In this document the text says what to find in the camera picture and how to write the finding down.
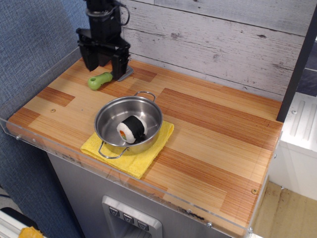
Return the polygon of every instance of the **stainless steel pot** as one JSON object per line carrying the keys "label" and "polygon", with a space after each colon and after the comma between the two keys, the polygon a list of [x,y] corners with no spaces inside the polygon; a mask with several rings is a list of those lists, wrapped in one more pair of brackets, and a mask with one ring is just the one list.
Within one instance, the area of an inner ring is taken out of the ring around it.
{"label": "stainless steel pot", "polygon": [[[151,94],[153,101],[137,96],[140,93]],[[127,96],[114,99],[103,106],[95,117],[95,131],[102,140],[99,153],[108,159],[117,159],[123,154],[134,155],[149,149],[157,140],[159,129],[163,123],[163,116],[160,108],[155,103],[155,95],[147,91],[139,91],[134,96]],[[118,124],[129,116],[136,115],[142,118],[147,126],[148,133],[140,141],[129,144],[123,141],[116,128]],[[104,155],[101,152],[103,144],[119,154],[116,157]]]}

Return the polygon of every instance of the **wooden cutting board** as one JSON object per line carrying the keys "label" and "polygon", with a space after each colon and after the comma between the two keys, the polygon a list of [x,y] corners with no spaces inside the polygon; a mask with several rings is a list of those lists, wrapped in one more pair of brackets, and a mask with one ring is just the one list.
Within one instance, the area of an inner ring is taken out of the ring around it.
{"label": "wooden cutting board", "polygon": [[[129,65],[134,73],[127,79],[93,91],[87,80],[111,66],[89,72],[79,60],[15,113],[7,127],[51,153],[118,177],[130,189],[152,194],[193,219],[243,236],[282,129],[275,120],[281,103],[135,60]],[[83,155],[80,147],[93,134],[102,106],[142,90],[157,96],[163,119],[175,129],[136,180]]]}

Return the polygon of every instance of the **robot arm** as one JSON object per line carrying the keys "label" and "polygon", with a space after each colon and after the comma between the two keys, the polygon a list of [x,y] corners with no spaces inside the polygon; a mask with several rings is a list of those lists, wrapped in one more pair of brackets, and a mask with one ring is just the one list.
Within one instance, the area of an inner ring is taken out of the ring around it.
{"label": "robot arm", "polygon": [[86,3],[90,29],[76,30],[85,65],[92,71],[111,60],[113,79],[122,80],[129,73],[127,69],[132,70],[128,67],[130,44],[120,36],[121,27],[130,16],[126,23],[121,23],[120,7],[125,6],[116,0],[86,0]]}

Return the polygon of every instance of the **wooden wall panel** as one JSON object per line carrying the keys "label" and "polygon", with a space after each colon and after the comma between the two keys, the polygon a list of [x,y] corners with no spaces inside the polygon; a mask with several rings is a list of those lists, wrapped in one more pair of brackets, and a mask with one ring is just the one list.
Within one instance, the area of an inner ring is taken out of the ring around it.
{"label": "wooden wall panel", "polygon": [[155,0],[155,5],[305,36],[316,0]]}
{"label": "wooden wall panel", "polygon": [[131,44],[132,58],[283,99],[304,37],[153,4],[122,2],[131,13],[124,38]]}

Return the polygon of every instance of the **yellow cloth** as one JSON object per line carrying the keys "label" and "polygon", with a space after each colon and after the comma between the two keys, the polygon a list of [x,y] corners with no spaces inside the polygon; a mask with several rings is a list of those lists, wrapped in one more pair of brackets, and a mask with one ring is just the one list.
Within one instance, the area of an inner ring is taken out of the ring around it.
{"label": "yellow cloth", "polygon": [[[118,159],[107,159],[101,156],[98,152],[102,140],[94,133],[81,147],[80,150],[95,159],[107,163],[116,169],[119,169],[131,176],[140,179],[145,171],[148,169],[154,158],[165,146],[168,138],[173,133],[174,125],[172,123],[163,121],[163,124],[158,132],[156,142],[146,151],[136,155],[122,155]],[[105,145],[103,145],[101,152],[107,156],[118,156],[111,152]]]}
{"label": "yellow cloth", "polygon": [[25,227],[22,228],[18,238],[44,238],[44,236],[34,227]]}

